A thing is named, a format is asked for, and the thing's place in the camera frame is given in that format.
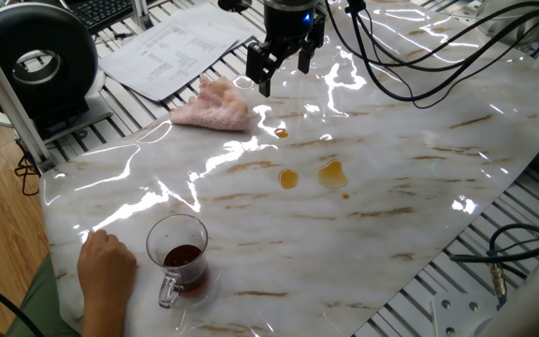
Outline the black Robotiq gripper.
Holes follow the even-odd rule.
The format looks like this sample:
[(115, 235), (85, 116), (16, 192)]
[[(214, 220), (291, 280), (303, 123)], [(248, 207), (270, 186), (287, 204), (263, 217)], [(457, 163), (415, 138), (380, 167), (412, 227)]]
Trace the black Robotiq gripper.
[(264, 97), (270, 96), (270, 81), (275, 71), (300, 44), (298, 68), (304, 74), (309, 72), (315, 50), (324, 44), (326, 16), (313, 18), (316, 4), (316, 0), (264, 1), (266, 39), (247, 47), (245, 71)]

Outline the person's bare hand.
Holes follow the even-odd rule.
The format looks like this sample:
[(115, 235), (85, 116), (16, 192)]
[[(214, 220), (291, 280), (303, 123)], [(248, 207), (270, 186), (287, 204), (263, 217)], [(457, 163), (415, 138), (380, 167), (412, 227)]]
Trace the person's bare hand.
[(78, 274), (88, 306), (125, 306), (133, 291), (137, 260), (106, 230), (90, 231), (80, 249)]

